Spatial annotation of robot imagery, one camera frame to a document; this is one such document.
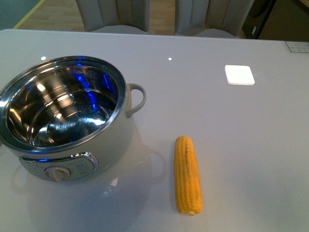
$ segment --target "chair back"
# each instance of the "chair back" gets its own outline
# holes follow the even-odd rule
[[[76,0],[86,31],[128,25],[149,30],[149,0]]]
[[[175,33],[216,28],[238,36],[254,0],[176,0]]]

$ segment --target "stainless steel inner pot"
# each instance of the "stainless steel inner pot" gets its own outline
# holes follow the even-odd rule
[[[34,66],[0,94],[1,141],[52,153],[101,133],[122,110],[126,83],[110,63],[64,57]]]

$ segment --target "label sticker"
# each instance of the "label sticker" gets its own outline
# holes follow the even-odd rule
[[[255,84],[254,77],[249,66],[226,65],[225,74],[227,82],[231,85],[252,86]]]
[[[309,42],[285,41],[291,52],[309,53]]]

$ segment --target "pot handle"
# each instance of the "pot handle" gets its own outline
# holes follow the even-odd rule
[[[135,112],[139,111],[145,105],[147,97],[146,97],[145,89],[140,85],[137,85],[137,84],[134,84],[134,83],[129,83],[129,84],[126,85],[126,87],[127,87],[127,90],[128,90],[128,92],[127,92],[127,102],[128,102],[128,104],[127,104],[127,107],[126,107],[126,117],[131,118],[131,116]],[[143,100],[137,106],[132,107],[131,92],[134,89],[139,90],[143,94]]]

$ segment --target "electric hot pot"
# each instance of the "electric hot pot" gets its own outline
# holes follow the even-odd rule
[[[143,94],[131,106],[131,91]],[[112,64],[56,58],[27,69],[0,92],[0,141],[34,176],[74,180],[104,170],[130,144],[131,116],[144,88],[126,84]]]

